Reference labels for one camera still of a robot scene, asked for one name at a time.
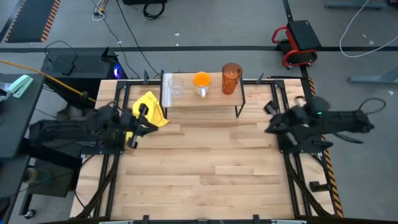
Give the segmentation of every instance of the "black floor mat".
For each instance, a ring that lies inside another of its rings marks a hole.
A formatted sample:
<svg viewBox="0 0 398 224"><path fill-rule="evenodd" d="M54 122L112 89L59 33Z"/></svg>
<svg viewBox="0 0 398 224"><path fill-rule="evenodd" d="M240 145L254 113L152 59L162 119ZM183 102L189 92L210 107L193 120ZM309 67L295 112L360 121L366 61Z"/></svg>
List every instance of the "black floor mat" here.
<svg viewBox="0 0 398 224"><path fill-rule="evenodd" d="M60 0L25 0L5 41L7 43L46 41L59 6Z"/></svg>

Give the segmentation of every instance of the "brown cup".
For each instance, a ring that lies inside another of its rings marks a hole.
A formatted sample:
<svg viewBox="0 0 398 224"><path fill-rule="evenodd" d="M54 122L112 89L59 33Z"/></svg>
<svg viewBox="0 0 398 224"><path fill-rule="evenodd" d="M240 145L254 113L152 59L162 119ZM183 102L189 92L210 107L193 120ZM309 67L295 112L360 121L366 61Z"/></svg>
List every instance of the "brown cup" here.
<svg viewBox="0 0 398 224"><path fill-rule="evenodd" d="M230 95L240 82L243 74L242 67L236 63L228 63L223 67L223 93Z"/></svg>

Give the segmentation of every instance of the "white cable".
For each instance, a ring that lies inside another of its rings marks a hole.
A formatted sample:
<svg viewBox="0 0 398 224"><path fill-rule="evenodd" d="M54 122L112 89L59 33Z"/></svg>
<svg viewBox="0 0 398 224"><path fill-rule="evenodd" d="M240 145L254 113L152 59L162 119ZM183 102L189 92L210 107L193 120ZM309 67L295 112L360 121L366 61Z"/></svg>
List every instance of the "white cable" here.
<svg viewBox="0 0 398 224"><path fill-rule="evenodd" d="M368 54L370 54L370 53L373 53L373 52L375 52L375 51L377 51L377 50L382 49L383 47L385 47L385 46L387 46L387 45L393 43L396 39L398 39L398 35L397 35L392 41L386 43L385 45L383 45L383 46L381 46L381 47L379 47L379 48L376 48L376 49L374 49L374 50L371 50L371 51L369 51L369 52L360 54L360 55L347 55L347 54L344 53L343 49L341 48L341 42L343 41L344 36L346 35L346 33L347 33L349 27L350 27L351 24L353 23L353 21L354 21L354 19L356 18L356 16L362 11L362 9L366 6L366 4L367 4L368 2L369 2L369 0L367 0L367 1L365 2L365 4L362 6L362 8L355 14L355 16L352 18L351 22L349 22L349 24L348 24L348 26L347 26L347 29L344 31L343 36L341 36L340 43L339 43L340 51L341 51L341 53L342 53L344 56L346 56L346 57L349 57L349 58L358 58L358 57L362 57L362 56L368 55Z"/></svg>
<svg viewBox="0 0 398 224"><path fill-rule="evenodd" d="M103 14L102 12L100 12L98 10L98 6L100 5L102 0L99 0L99 2L97 3L97 5L95 5L94 9L93 9L93 16L91 17L94 21L102 21L103 19L105 19L105 14ZM94 19L94 13L98 13L101 16L101 19Z"/></svg>

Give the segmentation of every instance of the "concrete floor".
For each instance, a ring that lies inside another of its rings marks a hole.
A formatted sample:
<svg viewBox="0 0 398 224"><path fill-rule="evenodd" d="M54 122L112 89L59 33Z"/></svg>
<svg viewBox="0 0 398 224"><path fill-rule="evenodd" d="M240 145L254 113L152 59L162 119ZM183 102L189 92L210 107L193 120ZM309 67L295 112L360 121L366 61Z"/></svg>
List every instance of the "concrete floor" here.
<svg viewBox="0 0 398 224"><path fill-rule="evenodd" d="M0 3L0 27L5 24L16 5L16 0ZM325 9L325 1L290 1L295 20L311 22L323 46L338 46L349 20L356 9ZM164 15L155 21L147 21L132 7L122 5L127 21L140 46L202 46L202 45L265 45L272 46L273 31L284 24L282 1L274 0L169 0ZM55 40L64 40L72 47L117 47L116 39L103 22L91 20L93 3L90 0L62 1L55 23L44 43L7 44L10 47L45 47ZM388 7L383 11L365 10L353 23L343 42L345 46L383 45L397 35L398 9ZM135 43L124 25L117 4L109 0L106 20L124 47L135 47ZM54 47L65 47L62 44ZM239 63L245 78L256 78L261 73L280 76L301 76L295 68L287 71L280 65L279 52L227 51L227 52L146 52L146 57L156 70L219 71L227 62ZM150 70L138 52L126 52L130 65L139 73ZM330 101L333 110L353 110L369 97L380 97L387 107L378 114L369 116L375 130L367 135L349 134L364 140L355 145L328 136L335 143L330 149L340 199L346 217L372 218L398 221L398 168L396 159L396 110L398 92L396 86L349 84L350 75L383 74L396 65L398 52L376 52L361 58L346 58L340 52L319 52L316 64L308 69L314 79L318 95ZM0 54L0 58L33 68L40 68L43 53ZM129 77L132 73L124 67ZM0 64L1 73L28 73L19 68ZM43 91L37 108L54 115L65 102L56 94ZM35 111L32 122L51 119ZM19 209L23 193L19 196ZM65 220L69 216L73 195L67 198L34 198L31 208L38 211L35 218L24 220L14 213L11 223L39 223Z"/></svg>

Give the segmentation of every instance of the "red stool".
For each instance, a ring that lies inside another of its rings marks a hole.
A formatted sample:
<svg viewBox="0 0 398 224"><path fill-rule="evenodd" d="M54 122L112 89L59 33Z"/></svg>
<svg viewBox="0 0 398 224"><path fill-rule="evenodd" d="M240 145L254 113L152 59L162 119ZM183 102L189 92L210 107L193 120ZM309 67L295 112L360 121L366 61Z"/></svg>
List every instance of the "red stool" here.
<svg viewBox="0 0 398 224"><path fill-rule="evenodd" d="M287 40L275 40L277 33L284 29ZM322 47L309 21L288 22L287 26L275 30L272 42L278 44L277 50L283 51L282 65L288 70L300 65L311 67L318 58L316 51Z"/></svg>

